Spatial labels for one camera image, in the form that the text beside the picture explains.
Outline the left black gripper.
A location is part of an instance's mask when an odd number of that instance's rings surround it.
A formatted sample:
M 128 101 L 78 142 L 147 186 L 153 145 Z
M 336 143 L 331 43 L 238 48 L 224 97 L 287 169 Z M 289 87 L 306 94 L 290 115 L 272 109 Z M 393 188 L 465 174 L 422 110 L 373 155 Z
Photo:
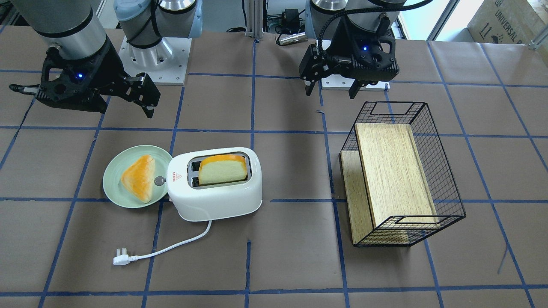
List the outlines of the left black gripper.
M 380 19 L 376 30 L 366 31 L 349 19 L 341 19 L 322 55 L 315 44 L 310 44 L 299 65 L 306 96 L 310 96 L 315 84 L 330 76 L 330 72 L 355 79 L 350 86 L 350 99 L 370 84 L 395 78 L 399 65 L 395 39 L 389 35 L 389 21 Z

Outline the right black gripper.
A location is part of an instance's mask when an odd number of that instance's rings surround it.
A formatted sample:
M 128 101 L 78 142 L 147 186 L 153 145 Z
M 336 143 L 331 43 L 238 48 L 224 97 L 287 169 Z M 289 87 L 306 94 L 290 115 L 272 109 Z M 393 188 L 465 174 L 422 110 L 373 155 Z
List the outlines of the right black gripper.
M 46 51 L 40 85 L 10 84 L 9 89 L 35 95 L 48 107 L 105 113 L 103 95 L 118 96 L 141 107 L 152 118 L 161 93 L 147 73 L 131 77 L 125 73 L 121 59 L 111 41 L 105 41 L 93 55 L 67 60 L 61 47 L 53 44 Z

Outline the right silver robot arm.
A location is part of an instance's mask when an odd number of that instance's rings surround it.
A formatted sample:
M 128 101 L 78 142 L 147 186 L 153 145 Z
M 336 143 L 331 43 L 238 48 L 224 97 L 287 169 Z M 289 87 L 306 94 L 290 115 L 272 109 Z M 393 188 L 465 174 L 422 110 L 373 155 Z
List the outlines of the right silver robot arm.
M 105 95 L 138 105 L 152 118 L 161 97 L 156 83 L 182 68 L 176 41 L 200 37 L 200 0 L 116 0 L 126 56 L 116 51 L 92 6 L 84 0 L 14 0 L 15 8 L 48 44 L 41 81 L 12 84 L 44 105 L 105 113 Z

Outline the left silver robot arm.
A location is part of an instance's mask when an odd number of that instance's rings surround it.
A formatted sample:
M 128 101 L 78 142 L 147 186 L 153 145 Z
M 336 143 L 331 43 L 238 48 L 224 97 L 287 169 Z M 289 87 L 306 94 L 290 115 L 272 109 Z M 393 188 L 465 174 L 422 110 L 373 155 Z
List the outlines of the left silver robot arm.
M 299 65 L 310 95 L 323 78 L 338 74 L 353 82 L 349 97 L 368 85 L 389 82 L 399 74 L 391 26 L 403 0 L 309 0 L 305 35 L 314 39 Z

